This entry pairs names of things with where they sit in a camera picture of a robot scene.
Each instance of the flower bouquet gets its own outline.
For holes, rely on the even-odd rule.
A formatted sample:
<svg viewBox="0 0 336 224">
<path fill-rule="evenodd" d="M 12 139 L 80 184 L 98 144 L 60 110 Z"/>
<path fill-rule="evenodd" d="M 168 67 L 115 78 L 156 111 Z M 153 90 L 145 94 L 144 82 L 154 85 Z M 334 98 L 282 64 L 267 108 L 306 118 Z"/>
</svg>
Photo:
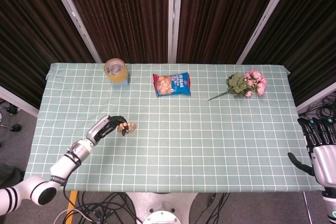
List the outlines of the flower bouquet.
<svg viewBox="0 0 336 224">
<path fill-rule="evenodd" d="M 267 80 L 262 74 L 252 69 L 241 76 L 238 73 L 231 75 L 227 80 L 227 91 L 221 93 L 215 97 L 212 97 L 208 101 L 221 97 L 222 95 L 232 93 L 236 97 L 250 97 L 252 94 L 263 95 L 267 86 Z"/>
</svg>

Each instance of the pink flower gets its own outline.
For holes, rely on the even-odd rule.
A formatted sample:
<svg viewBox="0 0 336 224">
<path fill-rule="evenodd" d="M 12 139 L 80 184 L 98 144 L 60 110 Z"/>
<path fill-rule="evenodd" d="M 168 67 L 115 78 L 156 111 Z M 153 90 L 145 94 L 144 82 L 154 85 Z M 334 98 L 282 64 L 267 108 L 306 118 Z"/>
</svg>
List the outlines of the pink flower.
<svg viewBox="0 0 336 224">
<path fill-rule="evenodd" d="M 249 73 L 245 73 L 245 74 L 244 74 L 244 76 L 245 76 L 246 80 L 248 80 L 248 79 L 250 79 L 250 78 L 251 78 L 251 76 L 250 76 L 250 74 L 249 74 Z"/>
<path fill-rule="evenodd" d="M 260 80 L 260 83 L 262 83 L 265 87 L 267 86 L 267 80 L 265 79 L 265 77 L 263 77 L 263 78 Z"/>
<path fill-rule="evenodd" d="M 252 81 L 252 80 L 248 80 L 248 81 L 247 81 L 247 86 L 248 86 L 249 88 L 251 88 L 251 87 L 253 86 L 253 81 Z"/>
<path fill-rule="evenodd" d="M 253 79 L 255 79 L 256 81 L 260 81 L 260 80 L 262 79 L 262 75 L 261 75 L 261 73 L 259 73 L 259 71 L 257 71 L 257 70 L 252 69 L 252 70 L 250 71 L 250 75 L 251 75 L 251 77 L 252 77 Z"/>
<path fill-rule="evenodd" d="M 252 95 L 252 91 L 247 91 L 247 93 L 245 94 L 247 97 L 250 97 Z"/>
<path fill-rule="evenodd" d="M 265 85 L 263 83 L 258 83 L 257 86 L 257 93 L 258 95 L 263 95 L 263 93 L 265 92 Z"/>
</svg>

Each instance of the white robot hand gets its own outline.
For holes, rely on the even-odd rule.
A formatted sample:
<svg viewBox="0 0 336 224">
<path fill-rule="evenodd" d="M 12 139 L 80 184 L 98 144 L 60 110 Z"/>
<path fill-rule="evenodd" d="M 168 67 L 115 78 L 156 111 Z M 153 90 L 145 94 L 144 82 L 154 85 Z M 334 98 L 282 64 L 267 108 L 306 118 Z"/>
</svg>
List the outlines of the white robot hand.
<svg viewBox="0 0 336 224">
<path fill-rule="evenodd" d="M 299 162 L 293 153 L 288 153 L 288 157 L 324 187 L 322 197 L 329 222 L 336 224 L 336 136 L 324 120 L 299 118 L 298 122 L 306 138 L 312 167 Z"/>
</svg>

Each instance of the green leaf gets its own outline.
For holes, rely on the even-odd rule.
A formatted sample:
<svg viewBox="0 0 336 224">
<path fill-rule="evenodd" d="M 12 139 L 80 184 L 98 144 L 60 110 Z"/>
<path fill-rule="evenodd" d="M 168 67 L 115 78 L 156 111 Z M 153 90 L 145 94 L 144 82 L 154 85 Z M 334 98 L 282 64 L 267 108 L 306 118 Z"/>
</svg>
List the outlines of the green leaf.
<svg viewBox="0 0 336 224">
<path fill-rule="evenodd" d="M 238 84 L 239 85 L 242 85 L 244 83 L 244 75 L 240 76 L 239 79 L 238 79 Z"/>
<path fill-rule="evenodd" d="M 233 75 L 231 75 L 231 76 L 229 76 L 227 79 L 226 79 L 226 84 L 228 85 L 228 86 L 232 86 L 232 77 L 233 77 Z"/>
<path fill-rule="evenodd" d="M 236 93 L 240 93 L 242 91 L 244 91 L 246 89 L 246 85 L 243 84 L 243 85 L 240 85 L 240 86 L 235 86 L 233 89 L 235 90 Z"/>
<path fill-rule="evenodd" d="M 239 75 L 238 75 L 238 73 L 235 73 L 232 76 L 231 86 L 237 86 L 238 79 L 239 79 Z"/>
</svg>

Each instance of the chip bag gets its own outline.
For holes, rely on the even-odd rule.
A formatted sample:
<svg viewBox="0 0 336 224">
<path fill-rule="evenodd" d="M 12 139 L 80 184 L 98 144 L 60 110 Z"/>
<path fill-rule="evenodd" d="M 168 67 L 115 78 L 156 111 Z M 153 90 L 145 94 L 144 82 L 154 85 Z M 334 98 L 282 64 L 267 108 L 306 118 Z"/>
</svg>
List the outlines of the chip bag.
<svg viewBox="0 0 336 224">
<path fill-rule="evenodd" d="M 169 94 L 190 93 L 190 78 L 188 73 L 173 74 L 172 76 L 158 76 L 153 74 L 156 96 Z"/>
</svg>

